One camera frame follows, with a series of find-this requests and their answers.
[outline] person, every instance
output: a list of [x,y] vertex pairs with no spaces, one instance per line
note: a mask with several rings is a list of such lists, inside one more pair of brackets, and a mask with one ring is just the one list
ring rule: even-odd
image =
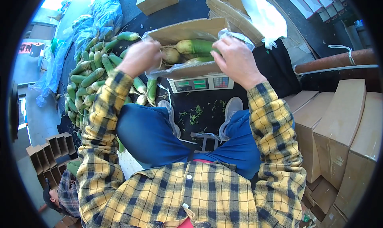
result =
[[[213,48],[222,54],[211,52],[222,72],[247,90],[249,111],[234,98],[220,132],[228,141],[191,158],[176,138],[179,131],[168,102],[156,108],[123,106],[133,78],[159,64],[160,43],[135,43],[110,73],[90,108],[90,124],[78,149],[83,225],[293,227],[301,219],[306,171],[289,106],[278,99],[242,42],[223,38]],[[116,134],[151,168],[125,181]],[[257,170],[259,180],[252,189],[248,179]]]
[[47,186],[42,192],[44,201],[49,208],[75,218],[80,218],[80,204],[77,194],[78,183],[76,181],[76,173],[79,166],[80,161],[68,162],[67,169],[65,169],[61,176],[57,190],[51,188],[50,182],[46,178]]

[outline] shoe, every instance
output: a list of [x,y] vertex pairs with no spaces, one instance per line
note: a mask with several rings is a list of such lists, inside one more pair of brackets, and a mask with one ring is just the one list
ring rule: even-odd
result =
[[225,122],[219,127],[218,135],[223,141],[228,141],[230,137],[225,134],[227,125],[230,123],[231,118],[237,111],[243,110],[242,100],[235,96],[230,99],[225,108]]
[[179,139],[181,137],[181,130],[180,130],[179,126],[176,125],[174,122],[174,109],[173,109],[173,107],[171,107],[170,103],[166,100],[159,101],[159,103],[157,104],[157,107],[166,107],[166,109],[169,112],[169,122],[170,122],[170,125],[172,126],[173,135]]

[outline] plaid shirt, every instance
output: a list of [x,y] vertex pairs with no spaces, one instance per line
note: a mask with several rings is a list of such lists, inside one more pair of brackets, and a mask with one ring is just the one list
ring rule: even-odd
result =
[[268,82],[248,92],[250,126],[264,161],[254,190],[218,163],[172,163],[125,181],[114,130],[132,82],[115,69],[90,109],[77,173],[86,226],[178,227],[189,217],[194,227],[293,227],[301,219],[306,171],[290,108]]
[[61,177],[59,187],[57,188],[59,203],[60,206],[70,214],[70,216],[80,218],[80,203],[77,196],[76,181],[74,184],[71,184],[72,180],[75,181],[76,178],[70,173],[69,170],[65,170]]

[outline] plastic bag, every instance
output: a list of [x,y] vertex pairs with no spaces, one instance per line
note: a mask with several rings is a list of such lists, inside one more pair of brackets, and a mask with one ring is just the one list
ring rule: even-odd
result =
[[73,28],[73,41],[75,46],[75,53],[73,60],[76,60],[77,54],[85,50],[86,45],[92,40],[94,18],[92,15],[81,15],[77,20],[72,23]]
[[90,9],[93,12],[93,37],[107,40],[117,34],[122,26],[122,9],[119,0],[95,0]]
[[47,52],[46,58],[48,62],[47,71],[43,76],[33,85],[28,85],[28,89],[36,90],[41,93],[36,97],[36,104],[40,107],[46,105],[47,101],[45,98],[50,93],[55,93],[60,82],[60,77],[62,73],[62,67],[64,65],[65,54],[69,48],[70,43],[59,43],[57,44],[56,56],[53,56],[53,53],[49,50]]
[[266,0],[241,0],[252,24],[265,37],[265,48],[277,47],[275,40],[287,37],[285,18]]
[[[148,37],[150,37],[150,33],[151,32],[154,32],[156,30],[152,30],[152,31],[148,31],[148,32],[145,32],[144,35],[142,36],[142,39],[145,40],[147,39]],[[236,37],[242,41],[245,42],[246,46],[251,50],[253,51],[255,46],[254,44],[251,42],[251,40],[246,37],[245,35],[243,34],[240,34],[240,33],[234,33],[234,32],[230,32],[227,30],[227,28],[225,29],[222,29],[218,32],[218,39],[221,39],[221,38],[224,38],[224,37],[227,37],[227,36],[233,36],[233,37]],[[171,39],[174,39],[176,38],[177,35],[176,34],[172,34],[171,36]],[[203,40],[208,40],[208,41],[216,41],[218,40],[216,37],[214,37],[212,34],[209,34],[209,33],[205,33],[205,32],[200,32],[200,31],[190,31],[190,36],[188,36],[189,39],[203,39]],[[175,70],[180,70],[180,69],[183,69],[185,67],[193,67],[195,65],[200,65],[201,63],[197,63],[197,64],[192,64],[192,65],[184,65],[183,63],[180,63],[180,64],[174,64],[171,68],[169,69],[164,69],[164,70],[161,70],[161,67],[158,67],[158,68],[152,68],[150,70],[150,72],[145,72],[146,74],[146,77],[148,79],[157,79],[158,77],[161,77],[161,76],[164,76],[165,74],[170,74],[172,73],[173,71]]]

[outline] scale display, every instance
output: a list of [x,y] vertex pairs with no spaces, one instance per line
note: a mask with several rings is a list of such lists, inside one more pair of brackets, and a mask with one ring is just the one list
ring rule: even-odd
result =
[[226,75],[210,75],[190,79],[169,80],[173,93],[232,89],[233,81]]

